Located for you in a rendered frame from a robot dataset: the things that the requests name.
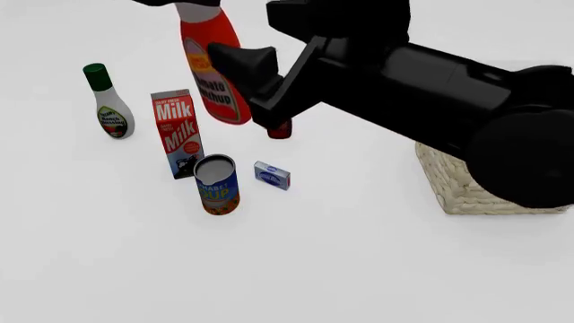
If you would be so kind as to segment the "blue alphabet soup can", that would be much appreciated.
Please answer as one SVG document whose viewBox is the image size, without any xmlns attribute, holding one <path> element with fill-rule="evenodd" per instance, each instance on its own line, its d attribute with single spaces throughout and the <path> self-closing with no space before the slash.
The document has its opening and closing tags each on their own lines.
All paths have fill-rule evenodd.
<svg viewBox="0 0 574 323">
<path fill-rule="evenodd" d="M 229 156 L 205 156 L 194 167 L 194 177 L 201 203 L 209 214 L 229 214 L 239 206 L 236 165 Z"/>
</svg>

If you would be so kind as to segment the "red milk carton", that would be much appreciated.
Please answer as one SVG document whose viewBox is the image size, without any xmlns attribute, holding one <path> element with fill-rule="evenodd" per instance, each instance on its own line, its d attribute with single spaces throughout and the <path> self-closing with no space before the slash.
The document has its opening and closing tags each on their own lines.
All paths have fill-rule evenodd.
<svg viewBox="0 0 574 323">
<path fill-rule="evenodd" d="M 204 147 L 188 89 L 152 93 L 156 126 L 174 179 L 194 176 Z"/>
</svg>

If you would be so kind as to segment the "small red can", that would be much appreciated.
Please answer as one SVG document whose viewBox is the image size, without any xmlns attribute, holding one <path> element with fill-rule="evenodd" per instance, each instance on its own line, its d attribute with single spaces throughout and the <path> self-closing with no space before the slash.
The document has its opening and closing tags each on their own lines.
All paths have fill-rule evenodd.
<svg viewBox="0 0 574 323">
<path fill-rule="evenodd" d="M 271 139 L 288 139 L 292 134 L 292 120 L 288 119 L 277 128 L 267 129 Z"/>
</svg>

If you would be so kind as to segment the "small blue printed box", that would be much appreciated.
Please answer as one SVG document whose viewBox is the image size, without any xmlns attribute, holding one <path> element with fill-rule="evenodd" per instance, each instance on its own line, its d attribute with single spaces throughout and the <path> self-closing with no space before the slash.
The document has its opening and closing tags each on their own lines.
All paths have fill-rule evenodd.
<svg viewBox="0 0 574 323">
<path fill-rule="evenodd" d="M 255 178 L 272 185 L 275 188 L 289 190 L 291 186 L 291 174 L 289 171 L 278 169 L 268 163 L 257 161 L 254 164 Z"/>
</svg>

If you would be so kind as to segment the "red tomato ketchup bottle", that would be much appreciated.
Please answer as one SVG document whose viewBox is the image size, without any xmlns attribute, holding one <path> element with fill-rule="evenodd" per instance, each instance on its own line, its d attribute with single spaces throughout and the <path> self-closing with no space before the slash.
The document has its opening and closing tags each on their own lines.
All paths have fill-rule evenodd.
<svg viewBox="0 0 574 323">
<path fill-rule="evenodd" d="M 207 54 L 212 42 L 239 46 L 239 39 L 221 7 L 175 4 L 180 34 L 191 73 L 208 114 L 235 126 L 251 119 L 246 102 L 234 86 L 215 69 Z"/>
</svg>

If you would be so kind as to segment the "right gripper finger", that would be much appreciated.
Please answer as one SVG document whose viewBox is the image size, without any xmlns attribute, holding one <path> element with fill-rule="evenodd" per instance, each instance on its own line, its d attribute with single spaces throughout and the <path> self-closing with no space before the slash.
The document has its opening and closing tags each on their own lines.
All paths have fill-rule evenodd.
<svg viewBox="0 0 574 323">
<path fill-rule="evenodd" d="M 212 67 L 229 80 L 244 99 L 269 99 L 283 82 L 277 52 L 268 48 L 234 48 L 212 42 L 207 46 Z"/>
<path fill-rule="evenodd" d="M 150 7 L 162 7 L 167 4 L 199 4 L 207 7 L 220 7 L 222 0 L 132 0 Z"/>
</svg>

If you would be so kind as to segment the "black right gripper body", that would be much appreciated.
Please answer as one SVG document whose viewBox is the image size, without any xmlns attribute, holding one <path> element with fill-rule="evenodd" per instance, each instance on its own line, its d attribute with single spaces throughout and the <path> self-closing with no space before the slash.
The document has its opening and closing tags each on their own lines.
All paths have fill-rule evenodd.
<svg viewBox="0 0 574 323">
<path fill-rule="evenodd" d="M 326 43 L 326 38 L 314 37 L 285 76 L 275 74 L 257 87 L 248 101 L 255 123 L 277 128 L 320 102 L 324 77 L 319 59 Z"/>
</svg>

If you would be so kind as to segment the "white ranch dressing bottle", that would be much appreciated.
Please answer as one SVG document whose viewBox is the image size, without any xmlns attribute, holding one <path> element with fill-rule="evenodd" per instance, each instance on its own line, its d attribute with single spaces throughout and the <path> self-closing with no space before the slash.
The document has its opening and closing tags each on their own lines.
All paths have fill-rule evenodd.
<svg viewBox="0 0 574 323">
<path fill-rule="evenodd" d="M 88 64 L 83 73 L 93 91 L 96 117 L 103 131 L 112 139 L 127 139 L 135 131 L 134 115 L 117 94 L 106 66 Z"/>
</svg>

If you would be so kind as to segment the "pale woven basket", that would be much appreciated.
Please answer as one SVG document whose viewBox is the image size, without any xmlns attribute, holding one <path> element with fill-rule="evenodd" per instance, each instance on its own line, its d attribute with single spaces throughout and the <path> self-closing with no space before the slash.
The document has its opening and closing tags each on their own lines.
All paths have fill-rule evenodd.
<svg viewBox="0 0 574 323">
<path fill-rule="evenodd" d="M 417 142 L 415 153 L 439 205 L 446 214 L 563 214 L 570 206 L 532 209 L 487 192 L 471 177 L 464 161 Z"/>
</svg>

